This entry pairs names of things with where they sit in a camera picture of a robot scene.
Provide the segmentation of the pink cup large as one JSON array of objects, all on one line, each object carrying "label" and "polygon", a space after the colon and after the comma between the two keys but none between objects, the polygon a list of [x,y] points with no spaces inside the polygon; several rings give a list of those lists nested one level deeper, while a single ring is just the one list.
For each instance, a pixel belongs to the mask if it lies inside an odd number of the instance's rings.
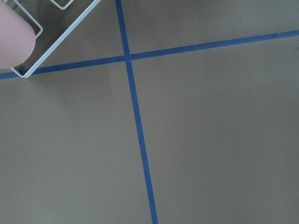
[{"label": "pink cup large", "polygon": [[33,53],[33,28],[4,1],[0,2],[0,68],[9,69],[25,62]]}]

